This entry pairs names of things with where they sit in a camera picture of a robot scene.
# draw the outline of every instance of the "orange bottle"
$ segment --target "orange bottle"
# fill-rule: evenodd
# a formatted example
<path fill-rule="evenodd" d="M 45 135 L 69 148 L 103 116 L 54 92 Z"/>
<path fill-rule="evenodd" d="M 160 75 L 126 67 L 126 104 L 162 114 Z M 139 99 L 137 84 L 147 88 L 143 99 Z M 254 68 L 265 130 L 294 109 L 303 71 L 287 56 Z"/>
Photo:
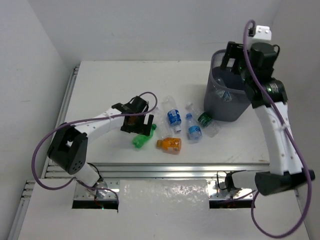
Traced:
<path fill-rule="evenodd" d="M 167 137 L 164 140 L 158 140 L 156 142 L 156 146 L 165 150 L 168 153 L 178 154 L 181 150 L 181 139 Z"/>

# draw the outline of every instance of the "green label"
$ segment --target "green label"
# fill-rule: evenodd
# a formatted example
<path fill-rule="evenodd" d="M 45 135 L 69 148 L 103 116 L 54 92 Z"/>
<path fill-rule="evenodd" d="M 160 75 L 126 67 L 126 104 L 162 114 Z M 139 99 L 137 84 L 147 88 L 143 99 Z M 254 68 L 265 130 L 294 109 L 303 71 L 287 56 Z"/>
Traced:
<path fill-rule="evenodd" d="M 198 118 L 198 122 L 202 125 L 202 127 L 208 126 L 212 122 L 213 118 L 206 112 L 202 113 Z"/>

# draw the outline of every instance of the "white wall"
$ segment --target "white wall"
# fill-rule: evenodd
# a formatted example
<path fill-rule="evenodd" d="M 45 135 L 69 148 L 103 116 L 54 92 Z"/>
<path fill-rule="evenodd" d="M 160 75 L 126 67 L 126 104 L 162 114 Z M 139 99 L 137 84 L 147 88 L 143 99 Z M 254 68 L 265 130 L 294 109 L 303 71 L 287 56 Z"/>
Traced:
<path fill-rule="evenodd" d="M 306 221 L 311 239 L 320 236 L 320 1 L 283 0 L 272 26 L 273 43 L 281 46 L 274 76 L 288 94 L 294 139 L 316 174 Z M 300 189 L 305 203 L 307 188 Z"/>
<path fill-rule="evenodd" d="M 281 0 L 28 0 L 68 66 L 80 60 L 210 60 Z"/>
<path fill-rule="evenodd" d="M 7 239 L 31 156 L 55 126 L 71 73 L 27 0 L 0 1 L 0 239 Z M 44 165 L 39 153 L 37 172 Z"/>

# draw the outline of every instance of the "green bottle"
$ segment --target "green bottle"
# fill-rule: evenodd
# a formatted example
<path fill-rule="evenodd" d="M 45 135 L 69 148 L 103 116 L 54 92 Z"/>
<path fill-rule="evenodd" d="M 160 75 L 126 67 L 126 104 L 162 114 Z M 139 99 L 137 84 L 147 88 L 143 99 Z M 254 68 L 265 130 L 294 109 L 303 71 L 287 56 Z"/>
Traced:
<path fill-rule="evenodd" d="M 137 135 L 132 139 L 132 144 L 134 145 L 135 148 L 140 149 L 152 136 L 154 135 L 154 130 L 157 128 L 157 125 L 152 124 L 151 126 L 151 131 L 150 131 L 150 136 L 145 136 L 145 135 Z"/>

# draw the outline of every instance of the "gray trash bin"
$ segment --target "gray trash bin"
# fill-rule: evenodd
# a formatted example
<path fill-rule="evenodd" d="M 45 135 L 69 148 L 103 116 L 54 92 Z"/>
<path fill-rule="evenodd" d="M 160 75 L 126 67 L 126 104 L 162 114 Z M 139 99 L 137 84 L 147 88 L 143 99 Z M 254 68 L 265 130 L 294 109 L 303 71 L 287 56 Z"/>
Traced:
<path fill-rule="evenodd" d="M 250 101 L 240 75 L 230 72 L 234 59 L 229 60 L 226 70 L 220 70 L 225 52 L 219 50 L 212 56 L 203 108 L 215 120 L 233 122 L 247 109 Z"/>

